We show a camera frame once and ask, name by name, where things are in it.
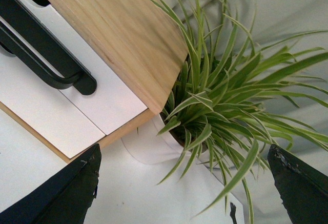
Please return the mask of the right gripper dark green left finger camera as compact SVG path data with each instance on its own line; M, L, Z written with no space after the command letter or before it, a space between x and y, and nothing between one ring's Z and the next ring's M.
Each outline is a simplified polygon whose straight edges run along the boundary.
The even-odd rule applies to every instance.
M2 211L1 223L84 223L97 197L100 163L100 145L95 144Z

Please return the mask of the right gripper dark green right finger camera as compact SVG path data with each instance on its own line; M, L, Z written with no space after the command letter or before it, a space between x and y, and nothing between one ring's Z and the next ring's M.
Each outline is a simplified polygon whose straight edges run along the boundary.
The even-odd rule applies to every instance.
M272 144L268 162L292 223L327 223L327 176Z

